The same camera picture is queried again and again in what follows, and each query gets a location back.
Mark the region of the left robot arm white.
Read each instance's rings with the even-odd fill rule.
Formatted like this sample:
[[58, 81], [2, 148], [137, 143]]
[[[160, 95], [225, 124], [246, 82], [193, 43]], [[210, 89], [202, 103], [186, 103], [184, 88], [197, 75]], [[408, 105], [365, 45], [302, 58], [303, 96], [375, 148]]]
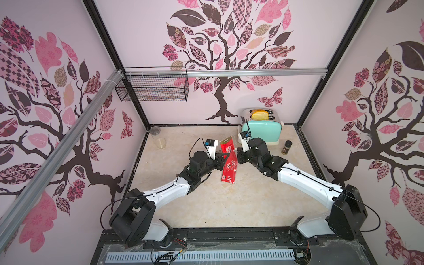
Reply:
[[128, 247], [144, 241], [168, 246], [173, 240], [173, 228], [163, 219], [155, 218], [155, 211], [195, 191], [205, 175], [222, 171], [229, 156], [218, 152], [210, 158], [206, 152], [197, 151], [172, 182], [146, 192], [131, 190], [110, 217], [111, 229]]

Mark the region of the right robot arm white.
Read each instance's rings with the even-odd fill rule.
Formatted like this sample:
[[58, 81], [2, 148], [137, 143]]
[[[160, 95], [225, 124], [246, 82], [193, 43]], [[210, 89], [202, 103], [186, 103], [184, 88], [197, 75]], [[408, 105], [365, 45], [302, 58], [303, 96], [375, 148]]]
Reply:
[[326, 207], [325, 213], [309, 218], [299, 216], [292, 223], [288, 234], [293, 244], [302, 245], [306, 239], [321, 235], [352, 241], [360, 234], [368, 213], [356, 187], [342, 187], [300, 170], [288, 160], [271, 155], [263, 140], [251, 138], [245, 131], [239, 135], [239, 142], [240, 164], [249, 162], [266, 177], [289, 184]]

